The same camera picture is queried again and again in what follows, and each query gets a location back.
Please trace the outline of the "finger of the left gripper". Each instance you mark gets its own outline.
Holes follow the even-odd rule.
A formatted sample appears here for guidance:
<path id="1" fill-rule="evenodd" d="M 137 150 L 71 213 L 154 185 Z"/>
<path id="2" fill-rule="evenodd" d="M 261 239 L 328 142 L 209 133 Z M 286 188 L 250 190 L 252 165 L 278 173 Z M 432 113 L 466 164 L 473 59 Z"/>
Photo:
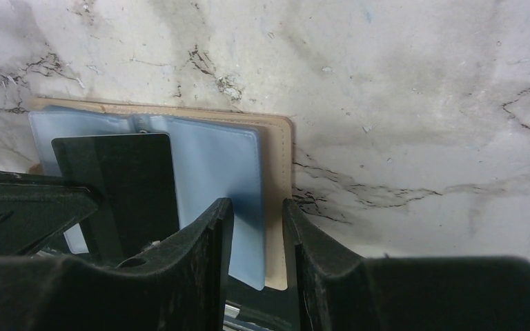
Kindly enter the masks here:
<path id="1" fill-rule="evenodd" d="M 97 194 L 81 184 L 0 171 L 0 256 L 38 252 L 99 206 Z"/>

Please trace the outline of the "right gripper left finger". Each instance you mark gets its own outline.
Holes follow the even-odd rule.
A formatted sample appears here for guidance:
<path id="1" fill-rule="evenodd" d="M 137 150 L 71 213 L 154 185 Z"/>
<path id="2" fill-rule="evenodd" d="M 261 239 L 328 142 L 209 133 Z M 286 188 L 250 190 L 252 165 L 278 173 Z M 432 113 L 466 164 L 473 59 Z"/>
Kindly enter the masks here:
<path id="1" fill-rule="evenodd" d="M 221 330 L 233 219 L 232 201 L 217 199 L 116 268 L 0 257 L 0 330 Z"/>

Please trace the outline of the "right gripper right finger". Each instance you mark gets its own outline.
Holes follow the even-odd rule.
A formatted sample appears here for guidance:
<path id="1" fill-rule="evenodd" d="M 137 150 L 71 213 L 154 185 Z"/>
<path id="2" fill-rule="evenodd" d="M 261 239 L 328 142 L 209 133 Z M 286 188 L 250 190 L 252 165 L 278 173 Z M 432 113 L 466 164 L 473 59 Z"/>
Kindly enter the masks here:
<path id="1" fill-rule="evenodd" d="M 530 262 L 366 259 L 282 206 L 294 330 L 530 330 Z"/>

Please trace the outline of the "black credit card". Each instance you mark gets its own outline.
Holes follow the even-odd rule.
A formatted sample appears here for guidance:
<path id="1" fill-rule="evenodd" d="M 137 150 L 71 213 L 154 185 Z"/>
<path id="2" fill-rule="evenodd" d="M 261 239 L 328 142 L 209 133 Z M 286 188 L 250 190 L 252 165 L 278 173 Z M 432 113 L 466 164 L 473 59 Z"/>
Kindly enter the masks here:
<path id="1" fill-rule="evenodd" d="M 96 263 L 115 264 L 179 230 L 167 134 L 114 134 L 52 140 L 62 177 L 100 200 L 80 223 Z"/>

